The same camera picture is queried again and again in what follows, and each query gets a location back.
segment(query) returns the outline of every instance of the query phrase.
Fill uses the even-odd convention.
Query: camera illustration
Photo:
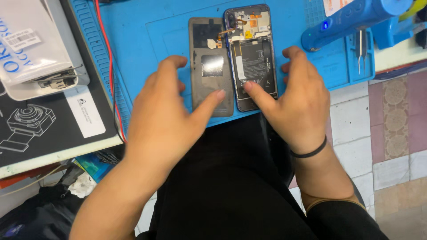
[[[12,135],[0,142],[0,149],[24,152],[33,137],[40,137],[56,117],[52,109],[28,104],[27,108],[17,108],[7,120]]]

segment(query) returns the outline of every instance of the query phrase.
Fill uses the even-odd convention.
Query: disassembled smartphone
[[[266,4],[228,9],[224,13],[226,43],[240,111],[258,109],[244,91],[243,84],[253,81],[277,99],[276,71],[270,8]]]
[[[191,99],[193,111],[214,90],[224,89],[225,99],[214,110],[213,117],[230,117],[234,111],[233,83],[231,81],[228,51],[222,18],[190,18]]]

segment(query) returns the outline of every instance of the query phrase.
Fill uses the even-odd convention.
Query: camera lens
[[[235,20],[234,14],[228,15],[228,23],[230,24],[230,28],[236,27],[236,20]]]

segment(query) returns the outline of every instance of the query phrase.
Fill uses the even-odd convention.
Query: blue electric screwdriver
[[[353,0],[317,26],[305,30],[302,46],[306,51],[317,51],[337,39],[401,15],[411,4],[412,0]]]

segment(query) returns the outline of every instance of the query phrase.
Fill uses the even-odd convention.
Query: barcode label
[[[7,35],[3,40],[15,52],[23,49],[24,47],[41,42],[40,38],[31,28]]]

